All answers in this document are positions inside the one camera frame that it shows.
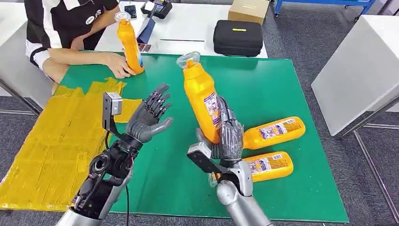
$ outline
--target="yellow bubble wrap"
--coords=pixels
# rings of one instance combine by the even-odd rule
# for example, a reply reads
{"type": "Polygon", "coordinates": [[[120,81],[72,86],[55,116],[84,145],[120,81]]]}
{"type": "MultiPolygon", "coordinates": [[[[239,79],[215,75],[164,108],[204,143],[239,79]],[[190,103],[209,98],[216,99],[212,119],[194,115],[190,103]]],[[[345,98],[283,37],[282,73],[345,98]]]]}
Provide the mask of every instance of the yellow bubble wrap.
{"type": "MultiPolygon", "coordinates": [[[[64,211],[88,166],[103,149],[103,92],[125,86],[109,78],[81,88],[59,87],[40,114],[0,184],[0,208],[64,211]]],[[[119,122],[127,122],[141,100],[123,100],[119,122]]]]}

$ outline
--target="green cutting mat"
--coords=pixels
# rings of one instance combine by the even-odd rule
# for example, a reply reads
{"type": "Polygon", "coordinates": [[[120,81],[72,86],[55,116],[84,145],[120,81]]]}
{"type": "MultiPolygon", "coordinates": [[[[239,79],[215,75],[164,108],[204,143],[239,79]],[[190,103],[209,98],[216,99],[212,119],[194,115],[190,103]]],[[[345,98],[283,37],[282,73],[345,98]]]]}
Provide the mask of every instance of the green cutting mat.
{"type": "MultiPolygon", "coordinates": [[[[214,188],[186,156],[197,142],[198,127],[183,89],[178,56],[145,55],[145,73],[124,79],[124,98],[146,98],[159,84],[170,85],[172,126],[145,144],[135,162],[128,187],[130,211],[179,216],[228,217],[218,202],[214,188]]],[[[275,151],[287,152],[294,172],[285,177],[254,183],[254,196],[269,218],[348,222],[319,136],[291,60],[243,57],[201,56],[204,69],[215,80],[217,93],[227,99],[237,119],[249,129],[289,116],[300,117],[305,134],[296,140],[256,151],[245,150],[243,157],[275,151]]],[[[86,92],[92,81],[113,77],[103,65],[71,66],[61,82],[86,92]]],[[[118,125],[120,131],[124,125],[118,125]]],[[[112,207],[126,212],[126,195],[112,207]]]]}

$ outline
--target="orange plastic bottle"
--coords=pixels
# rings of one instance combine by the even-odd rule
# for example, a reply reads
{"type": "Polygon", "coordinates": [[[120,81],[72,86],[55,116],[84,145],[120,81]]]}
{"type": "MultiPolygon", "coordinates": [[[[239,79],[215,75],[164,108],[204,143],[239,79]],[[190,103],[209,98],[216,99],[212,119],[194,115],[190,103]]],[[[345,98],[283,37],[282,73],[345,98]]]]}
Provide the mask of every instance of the orange plastic bottle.
{"type": "Polygon", "coordinates": [[[244,148],[256,150],[299,138],[305,133],[305,125],[298,117],[288,117],[258,127],[244,133],[244,148]]]}
{"type": "MultiPolygon", "coordinates": [[[[283,178],[294,171],[294,165],[286,152],[273,152],[243,159],[251,167],[252,182],[283,178]]],[[[209,173],[211,187],[217,185],[218,173],[209,173]]]]}
{"type": "Polygon", "coordinates": [[[219,143],[220,112],[212,77],[200,63],[200,53],[191,52],[180,56],[176,63],[183,68],[184,90],[206,138],[219,143]]]}
{"type": "Polygon", "coordinates": [[[144,71],[144,64],[138,49],[135,31],[129,22],[130,19],[131,16],[127,12],[121,11],[115,14],[115,20],[119,23],[117,34],[125,49],[128,66],[136,74],[141,74],[144,71]]]}

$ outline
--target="white desk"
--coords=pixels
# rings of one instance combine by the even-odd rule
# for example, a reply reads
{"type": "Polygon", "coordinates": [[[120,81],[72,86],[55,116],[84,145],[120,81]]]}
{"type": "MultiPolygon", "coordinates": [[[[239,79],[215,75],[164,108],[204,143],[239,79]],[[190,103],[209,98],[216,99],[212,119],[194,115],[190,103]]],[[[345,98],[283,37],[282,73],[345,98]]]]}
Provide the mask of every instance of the white desk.
{"type": "Polygon", "coordinates": [[[0,78],[19,95],[44,107],[53,82],[25,56],[26,21],[23,3],[0,2],[0,78]]]}
{"type": "Polygon", "coordinates": [[[399,94],[399,17],[361,16],[311,86],[331,135],[388,103],[399,94]]]}
{"type": "MultiPolygon", "coordinates": [[[[0,2],[0,46],[27,21],[24,4],[0,2]]],[[[10,96],[0,87],[0,96],[10,96]]]]}
{"type": "MultiPolygon", "coordinates": [[[[129,4],[136,5],[137,18],[131,24],[138,34],[147,15],[141,13],[143,2],[120,2],[120,9],[129,4]]],[[[173,8],[165,19],[154,17],[155,27],[149,44],[150,53],[185,54],[198,51],[202,55],[219,55],[213,51],[213,31],[218,20],[227,19],[229,5],[203,5],[173,3],[173,8]]],[[[118,25],[106,28],[96,50],[122,52],[123,46],[117,37],[118,25]]],[[[263,45],[258,58],[267,58],[263,45]]]]}

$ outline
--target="metal table leg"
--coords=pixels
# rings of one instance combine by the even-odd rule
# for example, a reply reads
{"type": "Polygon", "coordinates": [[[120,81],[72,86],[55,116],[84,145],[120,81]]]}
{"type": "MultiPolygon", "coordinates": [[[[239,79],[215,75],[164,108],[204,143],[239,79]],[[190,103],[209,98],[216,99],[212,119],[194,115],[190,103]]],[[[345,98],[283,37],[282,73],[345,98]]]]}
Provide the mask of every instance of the metal table leg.
{"type": "Polygon", "coordinates": [[[376,111],[374,111],[373,113],[371,113],[369,116],[367,116],[365,119],[363,119],[362,121],[360,121],[358,124],[356,124],[355,126],[353,126],[351,129],[349,129],[348,131],[346,131],[341,138],[344,138],[345,136],[347,136],[350,132],[355,131],[357,129],[359,129],[360,127],[366,125],[369,121],[371,121],[373,118],[375,118],[379,113],[381,112],[385,112],[386,110],[390,109],[392,106],[394,106],[395,104],[397,104],[399,102],[399,95],[397,95],[396,97],[394,97],[391,101],[389,101],[388,103],[386,103],[385,105],[381,106],[380,108],[378,108],[376,111]]]}
{"type": "Polygon", "coordinates": [[[33,112],[27,112],[27,111],[15,111],[15,110],[0,110],[0,113],[4,113],[4,114],[25,114],[25,115],[35,115],[33,112]]]}
{"type": "Polygon", "coordinates": [[[382,125],[382,124],[366,124],[363,127],[366,128],[379,128],[379,129],[399,129],[398,125],[382,125]]]}
{"type": "Polygon", "coordinates": [[[392,202],[392,199],[391,199],[391,197],[390,197],[390,195],[389,195],[389,193],[388,193],[388,191],[387,191],[387,189],[385,187],[385,184],[384,184],[383,180],[381,179],[380,174],[378,173],[377,168],[375,167],[374,162],[371,159],[371,157],[370,157],[370,155],[369,155],[369,153],[368,153],[368,151],[366,149],[366,146],[364,145],[364,143],[363,143],[363,141],[362,141],[362,139],[360,137],[360,134],[358,133],[357,130],[355,130],[353,133],[355,134],[355,137],[356,137],[356,139],[357,139],[357,141],[358,141],[358,143],[359,143],[359,145],[360,145],[360,147],[361,147],[361,149],[363,151],[364,157],[367,160],[368,166],[370,167],[370,169],[371,169],[371,171],[373,173],[373,176],[377,180],[378,186],[380,187],[380,190],[382,191],[386,202],[388,203],[389,209],[391,210],[391,213],[393,215],[393,218],[395,219],[395,222],[397,224],[399,224],[398,211],[396,210],[395,205],[392,202]]]}
{"type": "Polygon", "coordinates": [[[3,89],[5,89],[9,94],[11,94],[13,97],[17,98],[18,100],[20,100],[25,106],[27,106],[33,114],[35,114],[36,116],[40,115],[40,111],[33,106],[31,103],[29,103],[25,98],[23,98],[21,95],[19,95],[15,90],[13,90],[10,86],[8,86],[5,81],[3,81],[2,79],[0,79],[0,87],[2,87],[3,89]]]}

